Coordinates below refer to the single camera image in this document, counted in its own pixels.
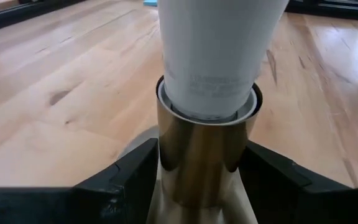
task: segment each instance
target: hardwood floor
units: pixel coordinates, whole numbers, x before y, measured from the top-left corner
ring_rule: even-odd
[[[156,8],[85,1],[0,30],[0,185],[74,185],[155,126]],[[284,14],[252,140],[358,187],[358,21]]]

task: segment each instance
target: white tube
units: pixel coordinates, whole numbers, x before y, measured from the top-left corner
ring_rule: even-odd
[[[187,116],[233,115],[247,100],[288,0],[159,0],[166,92]]]

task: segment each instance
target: white cylinder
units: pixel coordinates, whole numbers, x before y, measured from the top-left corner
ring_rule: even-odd
[[[288,0],[159,0],[165,91],[187,116],[233,115],[246,101]]]

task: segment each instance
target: black baseboard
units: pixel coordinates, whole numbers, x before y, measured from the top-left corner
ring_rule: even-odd
[[[20,4],[0,11],[0,28],[31,19],[85,0],[44,0]]]
[[[358,2],[323,1],[322,3],[317,4],[305,4],[302,2],[290,1],[285,11],[358,20]]]

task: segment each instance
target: shiny metal tube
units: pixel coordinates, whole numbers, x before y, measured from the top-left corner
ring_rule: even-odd
[[[184,207],[220,205],[262,105],[262,93],[254,84],[256,106],[248,117],[241,118],[238,111],[232,122],[203,123],[176,113],[161,85],[163,78],[157,83],[163,191]],[[250,100],[244,107],[251,108]]]

